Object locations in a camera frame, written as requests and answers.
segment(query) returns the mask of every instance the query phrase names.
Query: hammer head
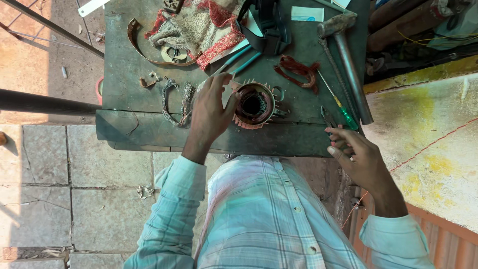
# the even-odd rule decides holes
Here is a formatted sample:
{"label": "hammer head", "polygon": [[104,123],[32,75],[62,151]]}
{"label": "hammer head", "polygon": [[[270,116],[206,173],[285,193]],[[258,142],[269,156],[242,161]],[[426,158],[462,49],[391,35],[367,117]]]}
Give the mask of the hammer head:
{"label": "hammer head", "polygon": [[319,22],[317,26],[317,34],[320,38],[326,38],[335,33],[344,31],[354,26],[357,14],[353,12],[345,12],[328,19],[325,22]]}

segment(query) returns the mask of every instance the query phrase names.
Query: corrugated sheet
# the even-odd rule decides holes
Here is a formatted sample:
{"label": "corrugated sheet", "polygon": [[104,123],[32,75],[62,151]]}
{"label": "corrugated sheet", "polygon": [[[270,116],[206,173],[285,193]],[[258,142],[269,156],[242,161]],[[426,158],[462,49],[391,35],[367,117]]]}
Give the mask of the corrugated sheet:
{"label": "corrugated sheet", "polygon": [[[358,237],[368,214],[374,211],[370,195],[364,202],[366,207],[352,216],[355,229],[351,229],[350,241],[367,266],[373,269],[371,250]],[[430,259],[437,269],[478,269],[478,234],[415,206],[407,204],[407,208],[426,236]]]}

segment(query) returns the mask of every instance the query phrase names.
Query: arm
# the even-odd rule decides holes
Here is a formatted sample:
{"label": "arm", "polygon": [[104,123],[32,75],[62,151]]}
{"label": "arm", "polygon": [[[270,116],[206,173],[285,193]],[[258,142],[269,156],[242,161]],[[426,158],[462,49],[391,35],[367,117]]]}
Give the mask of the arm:
{"label": "arm", "polygon": [[231,78],[227,73],[209,78],[196,97],[183,153],[155,182],[162,189],[159,199],[151,208],[138,250],[123,268],[193,268],[193,227],[206,187],[204,161],[211,144],[227,129],[239,102],[233,94],[226,108],[222,107],[222,85]]}
{"label": "arm", "polygon": [[[359,234],[364,245],[372,249],[373,264],[378,268],[434,268],[426,238],[408,214],[379,148],[357,132],[339,128],[330,132],[336,144],[327,151],[375,201],[375,216],[368,217]],[[348,155],[352,153],[355,154],[350,159]]]}

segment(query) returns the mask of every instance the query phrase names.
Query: workbench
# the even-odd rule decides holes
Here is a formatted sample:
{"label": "workbench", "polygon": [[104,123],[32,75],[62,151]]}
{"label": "workbench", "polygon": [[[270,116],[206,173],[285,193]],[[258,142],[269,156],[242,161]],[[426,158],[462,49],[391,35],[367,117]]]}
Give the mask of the workbench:
{"label": "workbench", "polygon": [[[306,65],[314,61],[321,63],[320,70],[329,85],[334,89],[339,100],[349,112],[354,104],[347,102],[333,69],[324,54],[322,46],[317,42],[316,28],[318,22],[291,21],[290,13],[293,4],[303,7],[325,8],[324,20],[340,14],[340,12],[325,7],[313,0],[280,0],[282,10],[288,20],[292,33],[292,44],[283,52]],[[98,140],[107,140],[108,144],[119,150],[145,151],[182,151],[189,129],[173,126],[165,120],[162,114],[161,89],[166,80],[158,81],[150,88],[142,88],[140,77],[148,77],[155,71],[158,77],[174,78],[181,86],[189,81],[199,85],[210,74],[214,73],[228,59],[225,57],[211,64],[206,72],[196,64],[187,67],[173,65],[156,65],[141,57],[130,44],[127,36],[128,23],[133,19],[141,24],[137,31],[137,45],[149,59],[162,61],[160,49],[152,47],[144,34],[151,30],[162,4],[157,0],[126,1],[116,0],[105,5],[106,42],[105,42],[105,73],[103,81],[103,106],[96,114],[96,129]],[[365,48],[367,38],[367,23],[370,3],[352,0],[348,6],[358,14],[354,27],[347,31],[348,45],[355,61],[359,77],[363,81],[365,68]],[[342,77],[348,86],[348,81],[337,47],[333,38],[328,38],[329,48],[338,65]],[[246,52],[227,70],[232,71],[250,59],[257,52],[253,49]],[[262,55],[245,70],[236,75],[235,81],[255,79],[260,83],[280,86],[285,90],[282,101],[283,110],[290,111],[284,118],[273,118],[270,124],[261,129],[247,130],[238,127],[233,121],[228,129],[212,144],[211,152],[276,155],[276,156],[314,156],[330,157],[326,148],[330,145],[326,127],[320,114],[324,106],[333,115],[337,124],[345,124],[332,95],[317,75],[319,94],[311,89],[303,89],[277,74],[272,67],[279,62],[280,56]],[[225,104],[231,93],[226,86],[223,94]],[[169,112],[179,120],[181,114],[181,94],[172,90],[169,94]],[[137,124],[139,126],[129,133]]]}

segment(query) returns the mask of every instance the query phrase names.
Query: hammer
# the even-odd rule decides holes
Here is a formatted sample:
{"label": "hammer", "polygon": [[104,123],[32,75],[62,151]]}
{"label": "hammer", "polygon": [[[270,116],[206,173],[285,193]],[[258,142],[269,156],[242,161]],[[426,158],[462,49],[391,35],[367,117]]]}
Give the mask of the hammer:
{"label": "hammer", "polygon": [[[373,123],[372,114],[370,113],[369,104],[365,98],[365,93],[360,84],[360,79],[355,70],[354,62],[352,61],[347,40],[345,38],[345,30],[354,26],[356,18],[357,14],[346,11],[345,13],[332,17],[325,22],[320,22],[317,26],[317,34],[319,38],[323,40],[331,35],[334,36],[348,81],[352,87],[352,94],[355,97],[362,124],[367,125]],[[327,50],[326,53],[329,55],[330,52],[326,45],[324,46],[324,49]]]}

